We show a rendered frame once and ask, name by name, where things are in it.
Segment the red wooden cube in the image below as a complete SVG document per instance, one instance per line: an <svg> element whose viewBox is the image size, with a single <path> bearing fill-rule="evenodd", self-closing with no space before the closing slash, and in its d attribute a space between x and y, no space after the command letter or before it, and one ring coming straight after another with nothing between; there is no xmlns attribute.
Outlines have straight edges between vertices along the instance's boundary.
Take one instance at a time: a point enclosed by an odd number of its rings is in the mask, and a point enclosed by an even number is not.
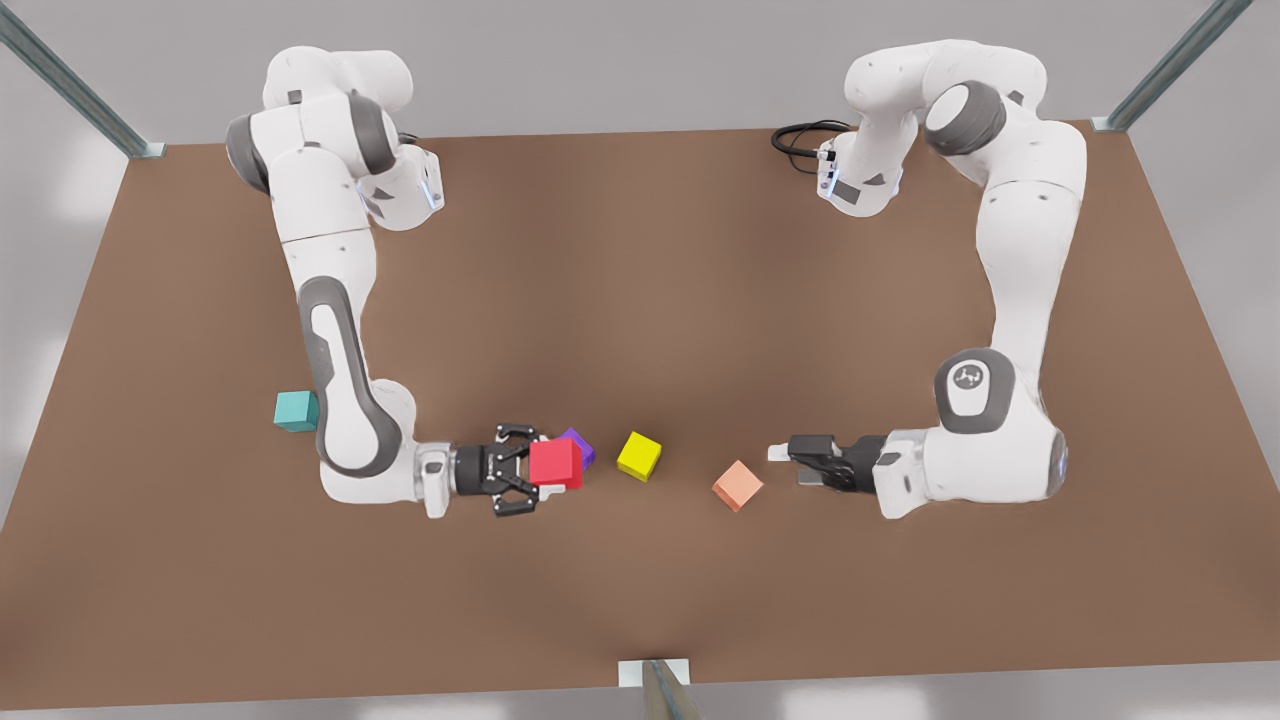
<svg viewBox="0 0 1280 720"><path fill-rule="evenodd" d="M582 450L571 437L545 439L529 446L529 482L534 486L582 487Z"/></svg>

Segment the yellow wooden cube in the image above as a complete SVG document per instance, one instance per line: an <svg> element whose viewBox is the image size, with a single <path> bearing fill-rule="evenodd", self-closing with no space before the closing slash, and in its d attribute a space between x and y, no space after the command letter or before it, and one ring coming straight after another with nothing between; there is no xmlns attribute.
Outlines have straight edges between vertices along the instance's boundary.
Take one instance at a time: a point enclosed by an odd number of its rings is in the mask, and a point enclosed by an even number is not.
<svg viewBox="0 0 1280 720"><path fill-rule="evenodd" d="M640 482L649 482L662 451L660 443L632 430L616 459L616 466Z"/></svg>

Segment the teal blue wooden cube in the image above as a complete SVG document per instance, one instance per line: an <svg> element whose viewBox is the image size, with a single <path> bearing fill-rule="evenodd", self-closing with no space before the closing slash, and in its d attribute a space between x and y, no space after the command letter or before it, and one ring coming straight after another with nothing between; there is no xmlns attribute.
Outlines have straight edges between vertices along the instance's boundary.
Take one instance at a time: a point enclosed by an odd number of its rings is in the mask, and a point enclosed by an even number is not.
<svg viewBox="0 0 1280 720"><path fill-rule="evenodd" d="M310 389L276 395L273 423L288 432L315 432L319 424L317 396Z"/></svg>

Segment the salmon orange wooden cube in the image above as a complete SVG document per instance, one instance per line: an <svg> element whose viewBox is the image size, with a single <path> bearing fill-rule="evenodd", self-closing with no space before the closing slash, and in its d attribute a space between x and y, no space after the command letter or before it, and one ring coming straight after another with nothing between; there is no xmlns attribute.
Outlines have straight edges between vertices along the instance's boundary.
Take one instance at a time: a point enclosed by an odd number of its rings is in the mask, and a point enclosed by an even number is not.
<svg viewBox="0 0 1280 720"><path fill-rule="evenodd" d="M741 460L733 461L713 483L712 492L733 512L755 497L763 480Z"/></svg>

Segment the silver frame post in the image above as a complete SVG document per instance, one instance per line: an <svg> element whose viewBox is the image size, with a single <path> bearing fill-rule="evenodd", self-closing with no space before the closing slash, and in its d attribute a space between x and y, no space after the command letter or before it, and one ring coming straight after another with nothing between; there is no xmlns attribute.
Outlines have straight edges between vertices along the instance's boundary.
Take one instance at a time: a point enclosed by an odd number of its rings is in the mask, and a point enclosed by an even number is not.
<svg viewBox="0 0 1280 720"><path fill-rule="evenodd" d="M1213 0L1115 109L1091 118L1091 128L1100 133L1128 132L1253 3Z"/></svg>
<svg viewBox="0 0 1280 720"><path fill-rule="evenodd" d="M4 0L0 0L0 42L127 158L165 155L165 143L150 142L134 131Z"/></svg>
<svg viewBox="0 0 1280 720"><path fill-rule="evenodd" d="M687 659L636 659L617 662L620 688L643 691L643 720L707 720L689 692Z"/></svg>

